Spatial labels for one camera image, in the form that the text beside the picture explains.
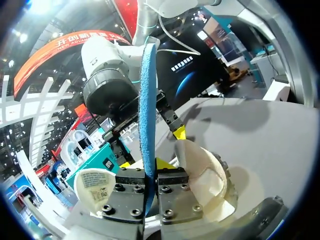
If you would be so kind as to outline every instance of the bolt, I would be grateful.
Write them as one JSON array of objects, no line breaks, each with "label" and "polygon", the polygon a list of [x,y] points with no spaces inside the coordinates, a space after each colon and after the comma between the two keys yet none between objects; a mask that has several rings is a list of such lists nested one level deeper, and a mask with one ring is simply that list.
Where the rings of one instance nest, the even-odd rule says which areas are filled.
[{"label": "bolt", "polygon": [[139,209],[133,209],[130,211],[130,215],[135,219],[138,219],[142,216],[142,211],[140,211]]},{"label": "bolt", "polygon": [[174,216],[174,211],[171,209],[165,210],[162,216],[164,219],[172,219]]},{"label": "bolt", "polygon": [[197,212],[197,213],[200,213],[200,212],[202,212],[202,206],[200,205],[200,204],[198,204],[198,205],[194,205],[193,207],[192,207],[192,209],[193,209],[193,211],[195,211],[195,212]]},{"label": "bolt", "polygon": [[117,192],[123,192],[125,190],[124,186],[120,183],[116,183],[114,185],[114,189],[117,191]]},{"label": "bolt", "polygon": [[110,206],[109,204],[104,205],[102,207],[102,211],[107,215],[112,215],[115,213],[115,209],[112,206]]},{"label": "bolt", "polygon": [[164,194],[169,194],[172,192],[171,188],[168,186],[168,185],[164,185],[163,187],[161,187],[161,191],[164,193]]},{"label": "bolt", "polygon": [[135,185],[134,188],[133,188],[133,190],[134,190],[136,193],[138,193],[138,194],[141,194],[141,193],[144,192],[144,189],[143,189],[142,186],[140,186],[140,185]]},{"label": "bolt", "polygon": [[186,183],[181,184],[181,188],[182,188],[183,191],[189,191],[190,190],[189,185],[186,184]]},{"label": "bolt", "polygon": [[262,222],[260,223],[260,227],[263,227],[265,225],[269,224],[269,219],[266,217],[262,220]]}]

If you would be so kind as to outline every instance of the yellow part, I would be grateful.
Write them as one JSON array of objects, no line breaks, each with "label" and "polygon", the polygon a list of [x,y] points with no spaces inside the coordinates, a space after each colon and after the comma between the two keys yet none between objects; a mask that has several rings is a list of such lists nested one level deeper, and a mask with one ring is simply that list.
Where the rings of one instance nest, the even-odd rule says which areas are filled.
[{"label": "yellow part", "polygon": [[179,127],[177,131],[174,131],[173,135],[178,140],[185,140],[186,139],[186,127],[185,127],[185,125]]},{"label": "yellow part", "polygon": [[156,168],[157,169],[175,169],[176,168],[158,157],[156,157],[155,159],[156,159]]},{"label": "yellow part", "polygon": [[120,166],[120,168],[127,168],[127,167],[129,167],[130,166],[130,163],[129,162],[125,162],[124,164],[122,164],[121,166]]}]

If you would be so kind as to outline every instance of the display panel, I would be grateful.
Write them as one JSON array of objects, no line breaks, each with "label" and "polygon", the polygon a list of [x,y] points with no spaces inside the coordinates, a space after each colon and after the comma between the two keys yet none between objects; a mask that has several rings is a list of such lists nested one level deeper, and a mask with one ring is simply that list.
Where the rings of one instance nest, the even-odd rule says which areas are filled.
[{"label": "display panel", "polygon": [[[160,51],[156,56],[158,88],[166,94],[170,105],[177,109],[190,98],[195,98],[206,88],[227,81],[229,74],[207,44],[197,36],[197,29],[189,28],[177,38],[201,53],[200,56]],[[160,49],[186,49],[173,40],[166,41]]]}]

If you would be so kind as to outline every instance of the red sign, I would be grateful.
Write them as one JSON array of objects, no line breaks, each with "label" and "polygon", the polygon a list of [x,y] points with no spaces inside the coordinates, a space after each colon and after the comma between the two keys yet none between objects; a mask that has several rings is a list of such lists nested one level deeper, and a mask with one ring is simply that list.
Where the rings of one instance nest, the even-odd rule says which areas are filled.
[{"label": "red sign", "polygon": [[89,113],[89,110],[86,108],[86,106],[83,103],[77,106],[74,109],[74,111],[78,115],[80,122],[84,124],[89,122],[92,119],[92,116]]},{"label": "red sign", "polygon": [[40,168],[38,171],[35,172],[35,174],[41,178],[43,175],[45,175],[50,169],[50,165],[45,165],[42,168]]},{"label": "red sign", "polygon": [[138,19],[138,1],[137,0],[113,0],[118,13],[122,17],[131,38],[134,37],[137,28]]},{"label": "red sign", "polygon": [[45,61],[62,52],[65,49],[73,46],[85,43],[89,38],[94,36],[102,36],[109,41],[120,41],[130,45],[130,43],[122,36],[109,31],[103,30],[84,30],[72,32],[67,35],[61,36],[48,44],[44,45],[38,51],[36,51],[21,67],[19,72],[14,77],[14,89],[13,94],[16,98],[22,86],[26,83],[30,75]]}]

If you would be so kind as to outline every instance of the gray surface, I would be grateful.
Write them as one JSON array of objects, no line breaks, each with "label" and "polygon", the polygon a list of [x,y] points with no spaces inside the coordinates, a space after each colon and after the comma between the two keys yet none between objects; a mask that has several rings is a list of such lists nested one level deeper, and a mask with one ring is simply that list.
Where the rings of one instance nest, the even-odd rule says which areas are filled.
[{"label": "gray surface", "polygon": [[[228,163],[239,193],[234,217],[267,197],[278,195],[289,208],[297,203],[315,161],[318,110],[288,102],[194,98],[176,113],[189,139]],[[170,161],[175,139],[164,121],[156,125],[155,138],[156,156]],[[135,159],[141,158],[138,141],[128,147]],[[83,206],[78,202],[65,222],[67,228],[79,211]]]}]

